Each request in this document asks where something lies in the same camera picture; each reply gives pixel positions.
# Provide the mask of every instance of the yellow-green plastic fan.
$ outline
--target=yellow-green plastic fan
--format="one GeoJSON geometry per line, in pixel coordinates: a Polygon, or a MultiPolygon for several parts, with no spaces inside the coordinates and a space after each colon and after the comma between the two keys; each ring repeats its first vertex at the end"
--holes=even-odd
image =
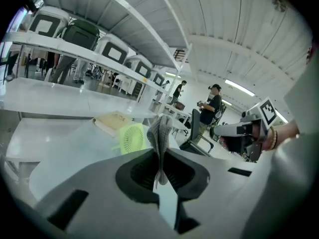
{"type": "Polygon", "coordinates": [[[122,155],[146,149],[144,129],[141,123],[121,128],[119,138],[122,155]]]}

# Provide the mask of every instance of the ceiling light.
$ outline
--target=ceiling light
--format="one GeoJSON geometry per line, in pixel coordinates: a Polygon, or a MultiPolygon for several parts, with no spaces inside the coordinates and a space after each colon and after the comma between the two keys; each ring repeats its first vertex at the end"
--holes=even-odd
{"type": "Polygon", "coordinates": [[[176,76],[176,74],[171,74],[171,73],[165,73],[165,74],[170,75],[170,76],[173,76],[173,77],[175,77],[175,76],[176,76]]]}
{"type": "Polygon", "coordinates": [[[223,99],[222,99],[222,102],[224,102],[225,104],[227,104],[227,105],[229,105],[229,106],[232,106],[232,104],[231,104],[230,102],[225,101],[225,100],[223,100],[223,99]]]}
{"type": "Polygon", "coordinates": [[[225,83],[227,83],[227,84],[229,84],[229,85],[231,85],[231,86],[233,86],[233,87],[235,87],[235,88],[237,88],[237,89],[239,89],[239,90],[241,90],[241,91],[247,93],[247,94],[250,95],[251,97],[253,97],[253,96],[255,95],[254,93],[250,92],[249,90],[246,90],[244,87],[239,86],[238,84],[236,84],[236,83],[234,83],[234,82],[231,82],[231,81],[229,81],[229,80],[226,80],[225,83]]]}
{"type": "Polygon", "coordinates": [[[276,113],[278,115],[279,118],[281,118],[281,120],[284,122],[284,123],[288,123],[288,121],[284,118],[284,116],[282,116],[279,111],[276,110],[276,113]]]}

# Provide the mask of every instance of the ceiling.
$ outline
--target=ceiling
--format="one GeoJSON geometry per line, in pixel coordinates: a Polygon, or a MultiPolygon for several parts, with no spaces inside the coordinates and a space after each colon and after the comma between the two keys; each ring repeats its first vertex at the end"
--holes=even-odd
{"type": "Polygon", "coordinates": [[[165,0],[43,0],[112,33],[153,64],[175,67],[167,47],[187,41],[165,0]]]}
{"type": "Polygon", "coordinates": [[[292,119],[283,96],[303,73],[311,33],[292,9],[272,0],[168,0],[192,51],[184,76],[220,83],[223,98],[240,111],[269,96],[292,119]],[[226,85],[229,79],[256,95],[226,85]]]}

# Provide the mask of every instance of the black chair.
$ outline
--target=black chair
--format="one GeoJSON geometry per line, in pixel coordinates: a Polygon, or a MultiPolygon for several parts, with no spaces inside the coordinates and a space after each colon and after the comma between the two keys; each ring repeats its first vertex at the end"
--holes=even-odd
{"type": "Polygon", "coordinates": [[[198,133],[199,117],[200,117],[199,111],[196,109],[193,109],[191,117],[192,117],[192,120],[191,120],[190,136],[187,139],[187,141],[184,142],[179,148],[181,150],[185,150],[185,151],[188,151],[191,153],[211,157],[211,155],[209,153],[213,149],[214,144],[198,133]],[[196,143],[193,142],[198,136],[210,144],[210,149],[208,152],[203,150],[201,147],[199,147],[196,143]]]}

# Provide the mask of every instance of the gray pants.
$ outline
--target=gray pants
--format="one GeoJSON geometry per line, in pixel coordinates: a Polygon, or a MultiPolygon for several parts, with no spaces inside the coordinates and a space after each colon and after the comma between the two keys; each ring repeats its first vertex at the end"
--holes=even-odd
{"type": "Polygon", "coordinates": [[[171,106],[171,105],[175,104],[177,101],[178,101],[178,97],[173,96],[173,99],[171,100],[169,105],[171,106]]]}
{"type": "MultiPolygon", "coordinates": [[[[206,128],[208,127],[208,125],[205,125],[202,122],[199,122],[199,129],[198,129],[198,134],[202,135],[205,133],[206,128]]],[[[198,144],[199,140],[201,140],[201,138],[198,136],[196,137],[193,142],[198,144]]]]}
{"type": "Polygon", "coordinates": [[[86,70],[88,69],[88,62],[85,62],[83,60],[78,61],[78,66],[76,67],[75,74],[73,76],[74,81],[83,80],[84,74],[86,70]]]}
{"type": "Polygon", "coordinates": [[[71,58],[71,57],[64,55],[61,58],[61,60],[59,61],[59,64],[55,69],[55,72],[54,72],[54,75],[52,78],[52,82],[58,83],[58,79],[59,79],[60,75],[62,74],[59,84],[63,84],[65,81],[65,78],[68,75],[68,72],[71,68],[71,65],[73,64],[74,61],[75,61],[75,58],[71,58]]]}

